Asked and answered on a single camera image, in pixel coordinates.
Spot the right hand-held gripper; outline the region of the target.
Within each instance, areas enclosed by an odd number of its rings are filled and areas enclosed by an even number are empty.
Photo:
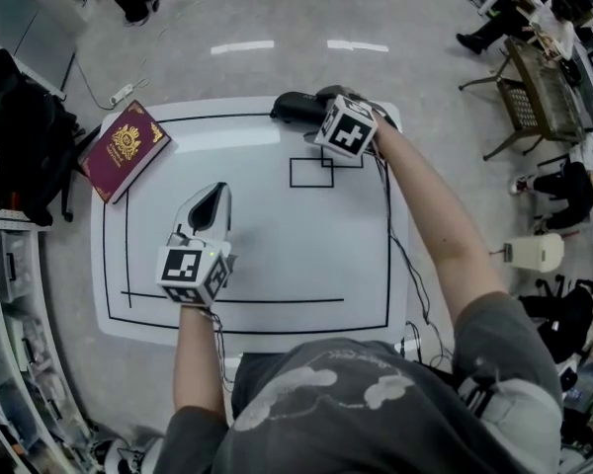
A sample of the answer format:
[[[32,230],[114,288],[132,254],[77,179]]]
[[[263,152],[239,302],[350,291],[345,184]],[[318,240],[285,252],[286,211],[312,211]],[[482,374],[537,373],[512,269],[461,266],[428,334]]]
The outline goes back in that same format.
[[[394,120],[381,105],[342,85],[331,85],[315,94],[327,110],[313,143],[347,158],[359,158],[370,146],[379,124],[379,114],[388,124]]]

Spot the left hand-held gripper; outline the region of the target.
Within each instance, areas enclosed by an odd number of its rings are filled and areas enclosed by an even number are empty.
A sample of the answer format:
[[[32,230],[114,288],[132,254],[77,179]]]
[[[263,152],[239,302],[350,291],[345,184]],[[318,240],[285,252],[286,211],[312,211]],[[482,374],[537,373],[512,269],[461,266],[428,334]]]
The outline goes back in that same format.
[[[225,182],[200,189],[179,207],[156,265],[155,281],[167,298],[212,307],[237,259],[228,241],[231,220],[232,193]]]

